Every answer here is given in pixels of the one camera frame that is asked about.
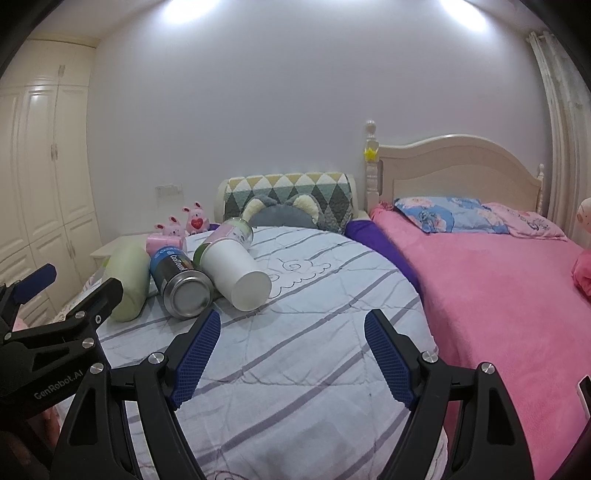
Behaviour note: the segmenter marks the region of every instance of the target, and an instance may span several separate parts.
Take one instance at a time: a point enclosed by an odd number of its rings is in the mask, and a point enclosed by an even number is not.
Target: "can label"
[[[169,281],[187,270],[195,270],[193,264],[185,252],[175,247],[161,248],[150,260],[150,273],[161,295]]]
[[[216,230],[214,230],[197,249],[193,255],[193,264],[200,265],[201,257],[205,249],[224,238],[231,238],[241,244],[246,250],[251,247],[253,237],[252,227],[247,221],[241,218],[230,218],[223,222]]]

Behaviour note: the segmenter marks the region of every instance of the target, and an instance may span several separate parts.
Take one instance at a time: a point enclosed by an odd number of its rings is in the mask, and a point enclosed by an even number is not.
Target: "wall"
[[[96,52],[87,127],[103,241],[180,213],[159,184],[181,183],[211,215],[222,179],[254,173],[345,171],[362,198],[369,118],[383,144],[474,134],[532,173],[550,162],[533,53],[492,17],[475,31],[439,0],[220,0],[175,24],[167,8]]]

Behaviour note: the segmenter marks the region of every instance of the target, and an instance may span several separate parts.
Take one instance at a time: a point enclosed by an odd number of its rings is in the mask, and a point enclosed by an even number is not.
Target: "white cup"
[[[209,245],[199,266],[232,305],[250,312],[263,305],[271,293],[271,279],[261,271],[250,253],[231,238]]]

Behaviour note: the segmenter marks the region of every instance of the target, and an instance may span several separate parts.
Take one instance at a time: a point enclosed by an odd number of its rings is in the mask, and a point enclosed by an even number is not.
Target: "wardrobe door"
[[[6,285],[11,285],[17,280],[22,280],[33,273],[36,269],[31,248],[27,246],[0,262],[0,284],[5,283]],[[42,291],[19,309],[18,316],[22,319],[26,318],[33,310],[46,301],[47,298],[47,292],[45,290]]]
[[[61,227],[31,244],[35,265],[52,264],[57,270],[56,281],[47,287],[47,295],[57,312],[80,293],[82,283],[74,266],[74,260],[66,230]]]
[[[55,159],[64,223],[95,209],[86,156],[87,97],[86,87],[60,86],[57,92]]]
[[[63,55],[66,59],[59,72],[60,85],[88,87],[92,64],[95,60],[95,49],[72,43],[63,43],[62,45]]]
[[[90,256],[98,250],[100,242],[99,227],[94,213],[66,225],[66,235],[70,241],[70,249],[83,283],[97,270],[95,259]]]
[[[27,317],[23,318],[23,320],[29,327],[38,327],[39,325],[51,323],[56,315],[57,313],[53,305],[49,300],[46,300],[27,315]]]
[[[63,226],[54,164],[57,86],[26,87],[18,141],[18,177],[28,239]]]
[[[12,58],[0,80],[1,87],[50,85],[59,81],[60,65],[66,61],[60,42],[26,40]]]
[[[17,174],[23,89],[0,90],[0,261],[28,245]]]
[[[95,49],[61,41],[26,40],[0,79],[0,87],[87,86]]]

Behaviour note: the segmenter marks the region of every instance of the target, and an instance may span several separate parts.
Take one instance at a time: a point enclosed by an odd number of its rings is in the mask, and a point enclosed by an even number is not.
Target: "floral pillow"
[[[509,233],[503,220],[476,199],[407,197],[394,206],[426,233]]]
[[[485,206],[503,220],[512,236],[566,240],[566,235],[555,223],[535,212],[513,210],[502,203],[487,203]]]

